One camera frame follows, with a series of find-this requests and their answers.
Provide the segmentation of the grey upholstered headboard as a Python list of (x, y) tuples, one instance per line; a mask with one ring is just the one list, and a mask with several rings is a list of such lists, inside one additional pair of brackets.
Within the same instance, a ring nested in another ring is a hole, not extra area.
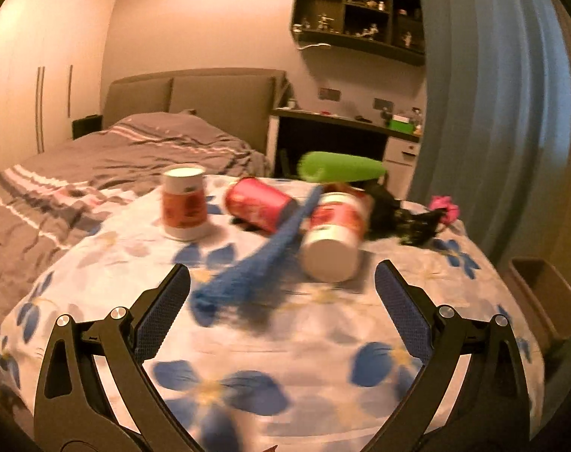
[(154, 72), (110, 84), (102, 128), (138, 113), (195, 111), (223, 132), (267, 151), (272, 111), (291, 95), (286, 72), (251, 67), (212, 67)]

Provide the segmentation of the white wardrobe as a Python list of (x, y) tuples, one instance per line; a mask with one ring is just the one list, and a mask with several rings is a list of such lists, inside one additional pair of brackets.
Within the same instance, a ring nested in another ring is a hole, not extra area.
[(100, 111), (116, 0), (6, 0), (0, 7), (0, 171), (72, 137)]

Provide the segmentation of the grey striped blanket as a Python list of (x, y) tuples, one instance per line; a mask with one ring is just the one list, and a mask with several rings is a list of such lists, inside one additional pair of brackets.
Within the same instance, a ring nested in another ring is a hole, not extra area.
[(266, 156), (190, 113), (129, 115), (0, 172), (0, 323), (46, 268), (159, 186), (171, 164), (267, 177)]

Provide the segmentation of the green foam roll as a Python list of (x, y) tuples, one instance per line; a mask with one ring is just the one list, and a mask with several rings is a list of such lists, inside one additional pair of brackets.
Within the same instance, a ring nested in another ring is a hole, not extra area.
[(377, 180), (386, 168), (381, 161), (363, 156), (312, 151), (301, 157), (297, 173), (311, 183), (354, 183)]

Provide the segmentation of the white drawer cabinet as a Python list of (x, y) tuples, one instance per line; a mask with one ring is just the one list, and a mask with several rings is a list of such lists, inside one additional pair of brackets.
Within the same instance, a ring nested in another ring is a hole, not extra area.
[(384, 187), (397, 199), (406, 199), (414, 176), (420, 144), (395, 137), (386, 142), (383, 164), (386, 174)]

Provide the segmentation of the black nightstand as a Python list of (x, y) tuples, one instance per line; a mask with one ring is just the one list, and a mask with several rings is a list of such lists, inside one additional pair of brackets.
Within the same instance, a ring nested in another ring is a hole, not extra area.
[(88, 115), (72, 121), (72, 139), (76, 140), (83, 136), (100, 132), (102, 130), (103, 117), (101, 115)]

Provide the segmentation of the blue knitted cloth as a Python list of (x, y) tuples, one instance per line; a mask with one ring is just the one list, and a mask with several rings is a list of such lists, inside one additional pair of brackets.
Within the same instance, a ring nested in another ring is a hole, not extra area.
[(279, 260), (297, 243), (301, 225), (318, 206), (322, 194), (323, 187), (315, 186), (305, 203), (261, 248), (192, 293), (189, 309), (199, 325), (210, 327), (222, 308), (241, 306), (255, 298), (261, 286), (271, 278), (272, 269), (277, 268)]

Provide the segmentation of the blue curtain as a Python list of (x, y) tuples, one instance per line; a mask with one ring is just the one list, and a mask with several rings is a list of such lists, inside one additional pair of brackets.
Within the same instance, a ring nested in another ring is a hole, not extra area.
[(427, 102), (410, 196), (451, 196), (494, 263), (543, 258), (571, 130), (571, 72), (554, 4), (421, 6)]

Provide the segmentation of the green box on desk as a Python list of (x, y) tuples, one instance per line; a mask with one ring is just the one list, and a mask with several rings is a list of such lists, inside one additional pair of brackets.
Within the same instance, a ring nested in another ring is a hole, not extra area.
[(413, 135), (415, 131), (414, 122), (411, 118), (407, 118), (407, 116), (403, 115), (393, 115), (388, 127), (393, 131), (409, 135)]

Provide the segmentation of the dark desk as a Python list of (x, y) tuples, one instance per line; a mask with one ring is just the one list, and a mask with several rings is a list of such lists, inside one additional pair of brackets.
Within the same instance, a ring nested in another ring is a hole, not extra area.
[(419, 142), (419, 138), (368, 122), (309, 111), (277, 108), (272, 111), (267, 157), (277, 179), (298, 178), (297, 165), (311, 151), (363, 156), (383, 163), (387, 139)]

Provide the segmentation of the red paper cup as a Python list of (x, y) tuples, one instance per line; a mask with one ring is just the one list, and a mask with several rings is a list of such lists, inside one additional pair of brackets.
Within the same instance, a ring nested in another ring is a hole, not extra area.
[(298, 209), (298, 201), (256, 177), (242, 177), (223, 196), (229, 214), (266, 233), (276, 233)]

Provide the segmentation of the dark wall shelf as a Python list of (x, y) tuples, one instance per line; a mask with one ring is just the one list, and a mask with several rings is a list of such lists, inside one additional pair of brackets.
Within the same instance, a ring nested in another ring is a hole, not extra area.
[(302, 49), (341, 47), (425, 65), (421, 0), (294, 0), (291, 36)]

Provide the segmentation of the brown trash bin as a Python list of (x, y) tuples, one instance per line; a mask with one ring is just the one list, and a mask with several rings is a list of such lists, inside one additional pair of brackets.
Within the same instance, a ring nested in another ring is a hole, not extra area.
[(571, 338), (571, 286), (554, 265), (541, 258), (514, 257), (503, 280), (543, 355)]

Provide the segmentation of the pink plastic bag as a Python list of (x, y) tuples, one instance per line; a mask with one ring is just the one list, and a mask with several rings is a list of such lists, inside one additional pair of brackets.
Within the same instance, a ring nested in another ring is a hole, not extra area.
[(430, 210), (440, 210), (443, 213), (440, 223), (444, 226), (454, 223), (460, 215), (460, 207), (453, 202), (451, 196), (433, 196), (428, 208)]

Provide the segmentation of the floral bed sheet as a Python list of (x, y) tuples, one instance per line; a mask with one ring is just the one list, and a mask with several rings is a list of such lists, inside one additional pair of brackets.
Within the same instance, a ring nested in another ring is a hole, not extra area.
[[(26, 280), (2, 308), (0, 384), (34, 404), (53, 323), (104, 317), (156, 286), (176, 263), (199, 289), (266, 243), (225, 211), (228, 177), (211, 176), (211, 233), (181, 243), (160, 228), (160, 194), (152, 191), (110, 214), (73, 247), (44, 233), (0, 238), (0, 265)], [(420, 370), (374, 288), (375, 268), (390, 260), (435, 304), (487, 321), (505, 315), (520, 350), (529, 417), (542, 417), (542, 352), (493, 265), (456, 221), (422, 248), (396, 238), (368, 241), (358, 272), (319, 282), (297, 251), (277, 262), (265, 292), (249, 307), (225, 307), (202, 327), (181, 309), (158, 354), (145, 363), (154, 385), (195, 439), (214, 451), (356, 451), (399, 404)]]

